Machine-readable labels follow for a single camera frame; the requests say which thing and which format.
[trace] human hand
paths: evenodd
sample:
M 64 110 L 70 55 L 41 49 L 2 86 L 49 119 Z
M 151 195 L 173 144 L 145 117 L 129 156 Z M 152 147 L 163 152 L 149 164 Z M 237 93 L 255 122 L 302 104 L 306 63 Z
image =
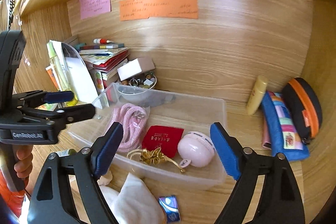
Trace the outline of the human hand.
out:
M 33 146 L 32 145 L 19 145 L 16 151 L 16 156 L 19 161 L 14 165 L 14 170 L 19 178 L 26 178 L 33 170 Z

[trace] green bottle cap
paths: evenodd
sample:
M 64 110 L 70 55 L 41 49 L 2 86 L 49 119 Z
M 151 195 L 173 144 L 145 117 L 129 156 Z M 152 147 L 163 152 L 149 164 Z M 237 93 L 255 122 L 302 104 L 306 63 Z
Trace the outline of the green bottle cap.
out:
M 54 58 L 56 56 L 56 52 L 55 52 L 55 49 L 54 49 L 54 46 L 53 46 L 52 42 L 47 43 L 47 49 L 48 49 L 49 58 L 50 59 Z

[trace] transparent plastic box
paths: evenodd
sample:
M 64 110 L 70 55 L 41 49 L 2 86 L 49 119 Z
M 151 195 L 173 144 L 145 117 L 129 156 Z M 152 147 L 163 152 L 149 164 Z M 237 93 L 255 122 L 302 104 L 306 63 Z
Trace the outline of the transparent plastic box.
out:
M 72 124 L 68 127 L 68 133 L 79 147 L 90 147 L 98 137 L 105 134 L 113 109 L 125 103 L 150 108 L 141 141 L 152 125 L 184 128 L 183 136 L 189 131 L 199 131 L 209 136 L 210 125 L 214 122 L 220 122 L 226 127 L 226 106 L 222 99 L 146 90 L 113 83 L 92 103 L 96 107 L 96 116 L 91 120 Z M 130 160 L 126 155 L 117 153 L 112 163 L 138 177 L 148 177 L 168 184 L 206 190 L 222 184 L 226 176 L 217 153 L 209 165 L 202 168 L 190 165 L 183 174 L 170 162 L 155 166 L 145 165 L 138 161 L 139 157 Z M 173 160 L 177 163 L 182 160 L 178 152 Z

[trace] pink rope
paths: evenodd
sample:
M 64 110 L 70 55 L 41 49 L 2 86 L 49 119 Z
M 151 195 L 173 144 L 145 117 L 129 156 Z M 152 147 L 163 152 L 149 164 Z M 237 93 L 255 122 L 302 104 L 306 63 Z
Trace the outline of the pink rope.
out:
M 109 127 L 114 122 L 123 125 L 124 137 L 118 148 L 118 152 L 127 153 L 137 149 L 140 145 L 140 134 L 146 124 L 146 111 L 139 106 L 133 104 L 125 104 L 121 108 L 116 107 L 113 110 L 112 120 Z

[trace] stack of books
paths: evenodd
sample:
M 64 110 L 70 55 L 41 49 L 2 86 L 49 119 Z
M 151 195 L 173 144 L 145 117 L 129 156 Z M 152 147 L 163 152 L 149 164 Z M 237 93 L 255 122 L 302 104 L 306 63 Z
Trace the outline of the stack of books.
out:
M 90 71 L 98 93 L 119 79 L 117 69 L 128 62 L 128 48 L 122 43 L 82 46 L 79 54 Z

